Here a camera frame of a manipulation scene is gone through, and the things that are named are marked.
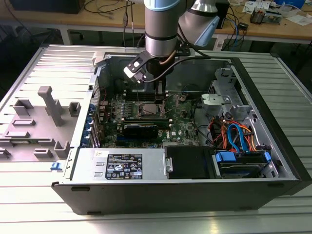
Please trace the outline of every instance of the power supply label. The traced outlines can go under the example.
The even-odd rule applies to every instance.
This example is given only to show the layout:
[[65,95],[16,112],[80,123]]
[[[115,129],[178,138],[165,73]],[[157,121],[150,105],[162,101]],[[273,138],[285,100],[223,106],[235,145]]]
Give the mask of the power supply label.
[[142,179],[142,155],[108,155],[106,179]]

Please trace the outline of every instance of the robotic arm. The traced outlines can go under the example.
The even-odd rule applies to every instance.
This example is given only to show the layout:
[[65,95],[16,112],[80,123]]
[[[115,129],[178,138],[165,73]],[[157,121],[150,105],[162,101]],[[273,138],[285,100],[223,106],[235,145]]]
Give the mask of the robotic arm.
[[[189,43],[205,46],[219,22],[215,0],[144,0],[144,4],[146,51],[124,68],[125,74],[138,83],[147,82],[144,65],[150,74],[159,77],[174,63],[179,46],[178,25]],[[165,85],[165,75],[154,83],[159,99],[164,95]]]

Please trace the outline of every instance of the power cable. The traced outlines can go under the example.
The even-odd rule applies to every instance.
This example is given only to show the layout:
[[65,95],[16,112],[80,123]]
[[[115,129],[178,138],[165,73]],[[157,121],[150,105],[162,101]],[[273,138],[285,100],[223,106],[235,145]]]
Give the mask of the power cable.
[[168,67],[161,75],[159,75],[158,77],[156,77],[155,79],[152,80],[145,80],[144,83],[153,83],[156,80],[159,80],[160,78],[162,78],[170,69],[172,69],[173,67],[175,67],[176,65],[178,65],[179,63],[182,63],[184,61],[188,61],[188,60],[200,60],[200,59],[210,59],[211,57],[209,56],[204,57],[204,56],[193,56],[193,57],[188,57],[188,58],[183,58],[181,60],[176,61],[175,63],[173,63],[170,67]]
[[133,44],[133,47],[135,47],[135,29],[133,27],[133,2],[131,3],[130,5],[130,8],[131,8],[131,27],[132,27],[132,44]]
[[122,26],[123,26],[122,39],[123,39],[124,47],[126,47],[125,32],[126,32],[126,27],[128,25],[128,2],[127,1],[126,1],[125,7],[126,7],[126,10],[122,18]]
[[140,43],[143,40],[143,38],[145,37],[145,33],[142,34],[142,36],[140,37],[140,39],[138,40],[136,47],[139,48],[140,47]]
[[116,11],[116,10],[119,10],[119,9],[122,9],[122,8],[126,7],[126,6],[121,6],[121,7],[112,9],[112,10],[102,11],[101,8],[104,7],[104,6],[107,6],[107,5],[103,5],[103,6],[100,6],[99,9],[97,9],[97,11],[91,11],[91,10],[87,9],[87,5],[89,5],[90,3],[94,2],[94,1],[95,1],[95,0],[90,0],[90,1],[88,1],[87,3],[84,4],[83,8],[84,8],[87,12],[100,14],[100,13],[109,13],[109,12],[113,12],[113,11]]

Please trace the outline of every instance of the workbench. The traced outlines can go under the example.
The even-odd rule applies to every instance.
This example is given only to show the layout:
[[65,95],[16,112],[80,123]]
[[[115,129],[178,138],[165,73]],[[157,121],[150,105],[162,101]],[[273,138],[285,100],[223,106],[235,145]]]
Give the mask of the workbench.
[[[107,47],[50,45],[39,48],[0,102],[0,134],[15,113],[17,98],[45,105],[37,92],[51,85],[62,105],[83,103],[94,73],[94,52]],[[132,53],[132,48],[110,51]],[[237,57],[312,175],[312,95],[280,58],[261,53],[204,51]],[[312,187],[274,199],[257,211],[79,216],[51,189],[62,173],[51,162],[0,163],[0,230],[2,233],[300,233],[312,231]]]
[[[110,3],[108,0],[98,0],[98,5]],[[124,6],[123,1],[114,6],[107,6],[105,10],[111,10]],[[13,14],[21,20],[26,27],[39,28],[54,28],[59,29],[64,44],[72,44],[69,30],[90,30],[90,31],[107,31],[107,32],[122,32],[122,18],[124,8],[114,11],[114,19],[101,16],[99,14],[90,13],[82,9],[77,15],[63,14],[63,13],[46,13],[46,12],[29,12],[29,11],[15,11],[10,5]],[[91,11],[97,11],[96,5],[91,3],[87,6]],[[243,6],[233,7],[234,13],[240,19],[240,22],[249,24],[245,40],[258,41],[274,41],[285,43],[301,43],[308,44],[312,39],[311,25],[300,26],[289,20],[282,19],[280,25],[275,24],[261,24],[256,25],[250,23],[250,14],[242,13]],[[304,5],[302,8],[305,11],[312,11],[312,6]],[[134,4],[134,29],[136,33],[144,33],[144,5]],[[129,19],[131,18],[130,10],[128,11]],[[13,19],[4,5],[4,1],[0,0],[0,24],[20,26],[19,23]],[[126,32],[132,32],[131,22],[126,28]],[[222,48],[225,39],[230,38],[234,30],[228,20],[225,21],[222,29],[217,29],[213,35],[217,38],[214,50]]]

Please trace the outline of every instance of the electronic components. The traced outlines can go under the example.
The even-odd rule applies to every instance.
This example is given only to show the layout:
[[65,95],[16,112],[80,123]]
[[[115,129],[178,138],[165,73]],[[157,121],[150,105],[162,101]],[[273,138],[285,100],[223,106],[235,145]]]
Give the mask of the electronic components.
[[135,139],[152,139],[158,136],[158,126],[127,124],[123,128],[125,138]]
[[215,158],[222,178],[256,178],[271,161],[265,151],[249,153],[217,152]]
[[107,148],[163,148],[168,144],[199,145],[189,110],[192,100],[168,94],[162,104],[135,101],[131,93],[115,95],[105,106],[102,125]]
[[98,113],[95,105],[90,104],[86,118],[80,146],[83,148],[99,148],[101,146],[100,132],[102,128],[98,125]]

